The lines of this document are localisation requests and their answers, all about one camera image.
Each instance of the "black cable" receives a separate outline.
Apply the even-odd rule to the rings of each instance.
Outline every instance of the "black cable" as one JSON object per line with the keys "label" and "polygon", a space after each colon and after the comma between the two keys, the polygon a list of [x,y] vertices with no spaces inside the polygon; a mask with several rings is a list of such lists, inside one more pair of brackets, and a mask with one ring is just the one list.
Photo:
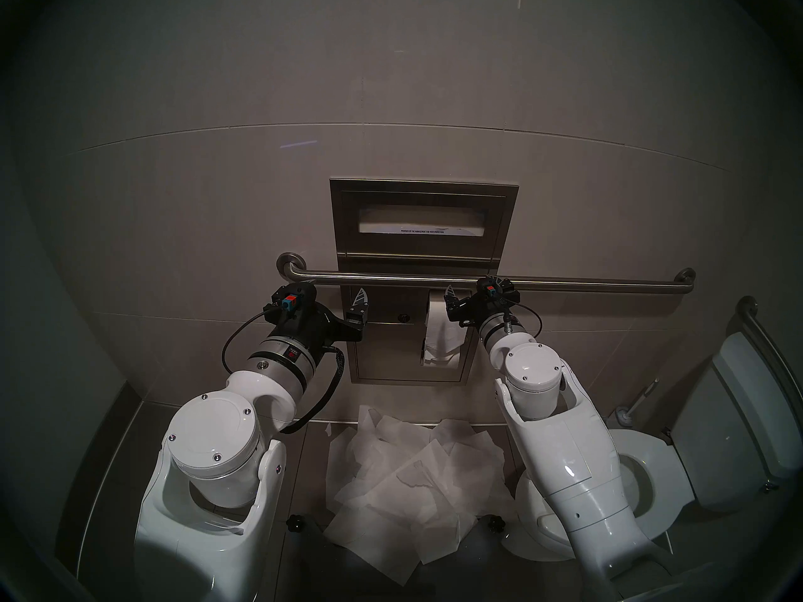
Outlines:
{"label": "black cable", "polygon": [[537,339],[538,335],[541,333],[541,330],[544,329],[544,321],[541,319],[541,315],[539,315],[537,312],[533,311],[532,308],[530,308],[529,306],[525,306],[523,304],[519,304],[518,302],[514,302],[512,299],[505,298],[504,301],[505,302],[509,302],[511,304],[516,304],[516,306],[521,306],[523,309],[532,312],[533,315],[538,317],[538,332],[536,332],[534,335],[532,335],[532,338]]}
{"label": "black cable", "polygon": [[244,329],[244,327],[246,325],[250,324],[252,321],[255,321],[255,320],[259,319],[259,317],[261,317],[262,315],[265,315],[267,313],[267,311],[271,310],[272,308],[273,307],[271,307],[271,308],[269,308],[269,309],[267,309],[265,311],[262,311],[258,315],[254,315],[249,320],[247,320],[247,322],[245,322],[245,324],[241,325],[240,327],[238,327],[235,330],[235,333],[233,335],[231,335],[229,337],[229,340],[226,341],[226,344],[223,345],[223,351],[220,352],[220,360],[223,362],[223,368],[225,368],[225,370],[229,373],[229,375],[231,375],[231,369],[229,368],[229,365],[226,364],[226,350],[229,347],[229,343],[231,343],[231,341],[233,341],[235,339],[235,336],[237,336],[240,332],[242,332],[242,330]]}
{"label": "black cable", "polygon": [[285,427],[281,433],[295,433],[304,427],[309,420],[314,417],[318,412],[320,412],[324,406],[329,403],[329,400],[332,398],[332,395],[335,393],[335,388],[337,385],[340,384],[340,378],[343,377],[343,371],[345,370],[346,366],[346,358],[343,356],[343,352],[340,351],[337,347],[323,347],[323,350],[326,353],[333,353],[337,358],[337,371],[332,376],[332,381],[329,382],[329,388],[326,389],[323,397],[320,397],[318,403],[312,406],[312,409],[304,414],[299,420],[297,420],[292,425],[288,425]]}

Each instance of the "robotic arm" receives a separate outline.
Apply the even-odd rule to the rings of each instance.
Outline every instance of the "robotic arm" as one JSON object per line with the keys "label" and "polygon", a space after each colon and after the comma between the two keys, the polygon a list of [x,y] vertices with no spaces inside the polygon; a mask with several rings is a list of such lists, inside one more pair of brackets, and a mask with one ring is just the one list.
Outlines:
{"label": "robotic arm", "polygon": [[[444,299],[449,320],[476,327],[493,368],[502,373],[496,398],[529,478],[580,562],[584,599],[621,599],[613,579],[644,561],[676,573],[671,555],[636,523],[616,447],[588,394],[571,368],[510,313],[519,302],[511,282],[480,278],[471,297],[460,300],[447,291]],[[552,415],[559,394],[568,409]]]}
{"label": "robotic arm", "polygon": [[[226,348],[263,315],[275,328],[244,370],[232,373]],[[287,464],[284,443],[273,437],[300,429],[326,405],[344,369],[343,352],[332,344],[361,340],[367,316],[363,290],[339,319],[316,301],[312,283],[293,283],[229,338],[226,386],[176,412],[142,499],[134,564],[143,599],[254,599]],[[324,396],[294,423],[296,406],[328,352],[337,355],[337,372]],[[216,506],[250,503],[247,517],[240,523],[202,509],[191,486]]]}

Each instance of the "grab bar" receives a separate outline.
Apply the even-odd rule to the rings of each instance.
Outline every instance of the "grab bar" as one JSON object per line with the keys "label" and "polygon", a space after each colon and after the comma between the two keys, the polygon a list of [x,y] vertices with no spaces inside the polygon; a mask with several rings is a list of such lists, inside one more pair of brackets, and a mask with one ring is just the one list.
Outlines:
{"label": "grab bar", "polygon": [[792,406],[797,424],[803,430],[803,390],[800,389],[800,382],[797,381],[792,367],[789,366],[784,355],[780,353],[775,341],[756,319],[756,315],[758,315],[756,298],[746,295],[740,299],[737,303],[737,315],[747,326],[745,328],[747,338],[753,343],[760,355],[764,357],[769,370],[775,376],[780,389]]}
{"label": "grab bar", "polygon": [[[363,285],[366,287],[423,287],[473,289],[479,275],[430,276],[420,274],[362,274],[351,271],[308,270],[304,259],[285,252],[276,260],[282,278],[291,283],[312,280],[320,285]],[[691,267],[680,271],[671,282],[652,280],[604,280],[597,278],[525,278],[508,276],[518,291],[585,291],[593,293],[645,293],[674,295],[694,290],[696,273]]]}

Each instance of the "crumpled tissue paper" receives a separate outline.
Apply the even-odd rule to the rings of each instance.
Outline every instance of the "crumpled tissue paper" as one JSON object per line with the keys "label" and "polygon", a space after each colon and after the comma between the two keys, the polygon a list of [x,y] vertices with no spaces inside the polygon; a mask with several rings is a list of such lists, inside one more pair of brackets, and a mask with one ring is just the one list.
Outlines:
{"label": "crumpled tissue paper", "polygon": [[360,406],[357,430],[329,445],[324,531],[400,585],[421,563],[455,552],[485,514],[516,518],[504,452],[464,420],[435,428]]}

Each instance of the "toilet paper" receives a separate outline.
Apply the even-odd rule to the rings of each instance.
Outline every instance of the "toilet paper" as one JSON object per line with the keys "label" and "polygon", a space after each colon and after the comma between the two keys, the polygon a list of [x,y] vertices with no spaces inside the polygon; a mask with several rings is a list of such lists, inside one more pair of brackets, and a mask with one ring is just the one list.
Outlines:
{"label": "toilet paper", "polygon": [[466,328],[446,316],[443,291],[430,291],[423,364],[456,367],[460,361],[460,346],[465,341]]}

